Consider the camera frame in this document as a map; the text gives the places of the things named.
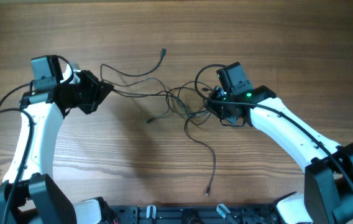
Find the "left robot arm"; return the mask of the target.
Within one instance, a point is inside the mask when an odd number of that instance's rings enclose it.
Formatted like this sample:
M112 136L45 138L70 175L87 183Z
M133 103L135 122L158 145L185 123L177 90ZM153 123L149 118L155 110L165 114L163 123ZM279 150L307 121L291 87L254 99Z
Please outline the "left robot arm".
M113 91L89 70L75 70L60 55L31 59L34 79L15 111L22 116L14 158L0 184L0 223L119 223L101 197L71 203L53 180L59 129L73 108L95 112Z

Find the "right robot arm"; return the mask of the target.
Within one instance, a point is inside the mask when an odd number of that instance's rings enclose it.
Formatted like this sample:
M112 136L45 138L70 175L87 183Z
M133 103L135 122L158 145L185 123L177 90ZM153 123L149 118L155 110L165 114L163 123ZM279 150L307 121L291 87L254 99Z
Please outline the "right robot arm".
M220 84L205 107L224 126L248 125L273 139L305 175L304 192L278 199L282 223L347 223L353 220L353 143L329 139L292 113L266 86L254 88L239 62L217 64Z

